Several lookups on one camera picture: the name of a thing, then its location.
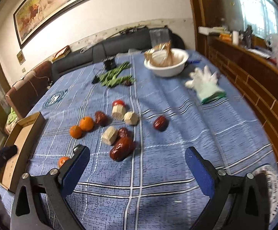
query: open cardboard box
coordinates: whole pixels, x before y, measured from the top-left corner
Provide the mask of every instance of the open cardboard box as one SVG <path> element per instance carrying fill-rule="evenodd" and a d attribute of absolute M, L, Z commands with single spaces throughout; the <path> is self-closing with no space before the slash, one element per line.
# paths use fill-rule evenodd
<path fill-rule="evenodd" d="M 39 136 L 45 120 L 40 112 L 18 121 L 10 133 L 5 146 L 16 145 L 17 154 L 7 161 L 0 172 L 0 184 L 16 192 L 21 175 L 25 172 L 27 161 Z"/>

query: tomato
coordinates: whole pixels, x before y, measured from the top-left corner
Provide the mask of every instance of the tomato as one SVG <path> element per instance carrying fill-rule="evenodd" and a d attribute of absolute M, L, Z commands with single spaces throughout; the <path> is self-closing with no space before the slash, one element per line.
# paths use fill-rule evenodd
<path fill-rule="evenodd" d="M 122 106 L 125 106 L 125 103 L 122 100 L 115 100 L 112 102 L 112 106 L 115 106 L 117 104 L 120 104 Z"/>
<path fill-rule="evenodd" d="M 61 168 L 61 166 L 65 163 L 66 160 L 69 160 L 70 158 L 67 156 L 62 156 L 60 157 L 58 161 L 58 168 Z"/>

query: plastic bowl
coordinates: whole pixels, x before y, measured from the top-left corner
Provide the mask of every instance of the plastic bowl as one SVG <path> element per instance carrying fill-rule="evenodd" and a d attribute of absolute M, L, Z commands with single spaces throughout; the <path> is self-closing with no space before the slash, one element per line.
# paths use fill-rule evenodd
<path fill-rule="evenodd" d="M 174 56 L 181 58 L 182 61 L 180 63 L 178 63 L 174 66 L 170 66 L 170 67 L 155 67 L 152 64 L 150 64 L 150 62 L 147 61 L 147 59 L 145 59 L 144 66 L 147 69 L 152 70 L 154 72 L 154 74 L 159 77 L 176 76 L 176 75 L 180 74 L 183 71 L 183 69 L 185 68 L 185 63 L 189 58 L 189 54 L 186 51 L 177 49 L 177 48 L 172 48 L 172 53 Z M 166 55 L 165 50 L 158 51 L 158 52 L 153 53 L 153 59 L 157 62 L 161 62 L 161 60 L 163 60 L 165 55 Z"/>

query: brown sofa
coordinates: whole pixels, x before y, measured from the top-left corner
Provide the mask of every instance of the brown sofa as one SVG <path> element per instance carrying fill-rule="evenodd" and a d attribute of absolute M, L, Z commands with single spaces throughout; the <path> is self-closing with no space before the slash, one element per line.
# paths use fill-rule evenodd
<path fill-rule="evenodd" d="M 46 93 L 52 81 L 52 63 L 45 61 L 17 81 L 6 94 L 8 104 L 20 119 L 27 116 L 34 105 Z"/>

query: blue tablecloth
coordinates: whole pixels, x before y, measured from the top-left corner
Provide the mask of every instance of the blue tablecloth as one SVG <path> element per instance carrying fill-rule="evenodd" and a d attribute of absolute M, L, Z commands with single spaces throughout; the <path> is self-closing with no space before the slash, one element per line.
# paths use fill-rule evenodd
<path fill-rule="evenodd" d="M 61 77 L 32 109 L 41 111 L 46 125 L 34 147 L 27 171 L 46 174 L 57 167 L 61 156 L 72 156 L 77 144 L 90 148 L 91 158 L 74 193 L 67 197 L 70 207 L 86 229 L 189 229 L 202 212 L 204 196 L 185 163 L 187 147 L 194 146 L 203 158 L 229 174 L 244 176 L 270 164 L 278 173 L 272 146 L 246 101 L 221 76 L 219 86 L 227 97 L 201 105 L 195 91 L 186 89 L 189 72 L 205 65 L 217 69 L 195 51 L 177 77 L 159 78 L 144 65 L 143 54 L 125 56 L 132 67 L 121 75 L 133 75 L 133 86 L 108 89 L 91 83 L 102 64 L 90 65 Z M 110 146 L 101 142 L 106 128 L 97 127 L 81 139 L 73 139 L 69 128 L 83 116 L 94 117 L 98 110 L 111 114 L 112 102 L 122 99 L 128 109 L 140 115 L 137 126 L 113 120 L 116 128 L 127 127 L 134 134 L 136 150 L 123 162 L 109 157 Z M 170 123 L 165 132 L 153 128 L 159 115 Z M 10 211 L 13 194 L 0 189 Z M 44 204 L 55 229 L 60 229 L 53 211 Z M 272 211 L 270 228 L 278 221 Z"/>

